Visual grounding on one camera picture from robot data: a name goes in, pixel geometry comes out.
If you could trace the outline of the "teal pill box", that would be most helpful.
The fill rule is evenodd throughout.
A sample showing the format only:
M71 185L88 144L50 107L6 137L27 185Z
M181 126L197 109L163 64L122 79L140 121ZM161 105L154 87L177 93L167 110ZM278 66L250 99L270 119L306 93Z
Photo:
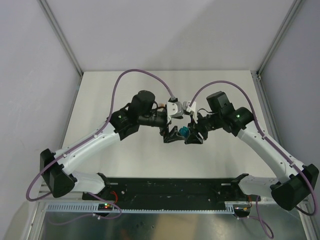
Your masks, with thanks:
M184 138L187 138L190 134L190 130L188 127L183 126L179 129L178 133L183 136Z

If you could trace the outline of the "clear pill bottle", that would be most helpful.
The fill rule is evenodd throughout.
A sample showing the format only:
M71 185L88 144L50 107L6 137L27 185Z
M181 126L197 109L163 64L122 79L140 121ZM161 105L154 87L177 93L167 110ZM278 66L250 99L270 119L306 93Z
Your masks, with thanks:
M166 107L166 104L165 103L158 103L157 105L159 108L165 108Z

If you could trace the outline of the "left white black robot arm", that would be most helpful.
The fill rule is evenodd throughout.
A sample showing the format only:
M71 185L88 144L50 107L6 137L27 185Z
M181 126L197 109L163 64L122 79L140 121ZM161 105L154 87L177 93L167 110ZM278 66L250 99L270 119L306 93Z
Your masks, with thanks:
M89 136L56 152L42 151L41 175L52 196L60 198L70 192L83 192L94 194L101 200L107 199L111 194L107 177L102 173L83 173L76 169L94 154L136 133L140 126L160 128L161 136L169 136L171 120L183 117L183 105L177 99L153 108L155 103L152 92L141 90Z

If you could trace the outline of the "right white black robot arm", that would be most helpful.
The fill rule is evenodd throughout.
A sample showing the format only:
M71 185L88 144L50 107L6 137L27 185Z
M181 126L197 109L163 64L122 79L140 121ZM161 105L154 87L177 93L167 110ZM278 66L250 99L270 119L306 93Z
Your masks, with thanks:
M210 131L223 129L247 144L272 170L275 177L255 177L243 174L231 187L238 201L248 195L272 198L281 208L290 211L306 197L315 196L320 171L314 164L305 165L288 153L260 127L253 107L235 109L223 91L206 98L210 113L202 116L195 100L184 102L186 115L191 116L186 144L202 144Z

